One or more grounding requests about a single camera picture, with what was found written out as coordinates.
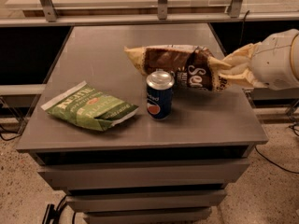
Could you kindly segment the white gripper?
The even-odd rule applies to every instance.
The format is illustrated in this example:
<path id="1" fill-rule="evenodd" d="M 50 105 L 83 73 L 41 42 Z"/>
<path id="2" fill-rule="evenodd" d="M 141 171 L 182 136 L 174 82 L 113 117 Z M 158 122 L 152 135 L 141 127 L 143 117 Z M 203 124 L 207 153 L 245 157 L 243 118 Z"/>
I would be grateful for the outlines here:
<path id="1" fill-rule="evenodd" d="M 248 68 L 237 75 L 219 73 L 232 84 L 255 88 L 260 81 L 274 91 L 299 88 L 299 31 L 272 34 L 262 43 L 249 43 L 236 49 L 221 61 L 225 67 L 251 63 L 253 73 Z"/>

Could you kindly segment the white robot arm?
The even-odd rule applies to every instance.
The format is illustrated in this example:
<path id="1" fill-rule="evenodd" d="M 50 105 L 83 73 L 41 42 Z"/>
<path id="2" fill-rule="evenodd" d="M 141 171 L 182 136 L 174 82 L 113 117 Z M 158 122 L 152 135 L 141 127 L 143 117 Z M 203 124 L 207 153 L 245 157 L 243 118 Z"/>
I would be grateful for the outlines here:
<path id="1" fill-rule="evenodd" d="M 226 56 L 218 75 L 234 84 L 274 91 L 299 87 L 299 31 L 291 29 Z"/>

